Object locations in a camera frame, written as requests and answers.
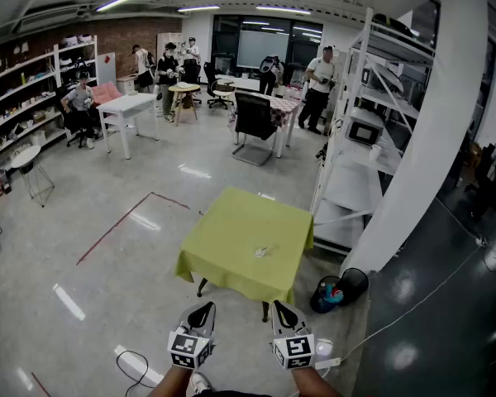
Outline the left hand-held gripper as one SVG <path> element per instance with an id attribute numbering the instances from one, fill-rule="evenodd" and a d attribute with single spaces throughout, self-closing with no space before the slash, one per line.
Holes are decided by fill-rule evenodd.
<path id="1" fill-rule="evenodd" d="M 196 304 L 183 311 L 179 326 L 169 333 L 167 350 L 174 366 L 197 370 L 212 355 L 216 305 L 208 302 L 204 308 L 202 327 L 202 305 Z"/>

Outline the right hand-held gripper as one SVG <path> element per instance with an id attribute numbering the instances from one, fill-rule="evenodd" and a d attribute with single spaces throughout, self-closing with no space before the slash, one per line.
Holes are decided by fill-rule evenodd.
<path id="1" fill-rule="evenodd" d="M 307 328 L 303 312 L 292 304 L 275 300 L 271 304 L 272 328 L 274 330 L 302 330 Z M 273 354 L 285 370 L 310 367 L 315 356 L 315 338 L 312 333 L 301 331 L 299 335 L 277 337 L 272 343 Z"/>

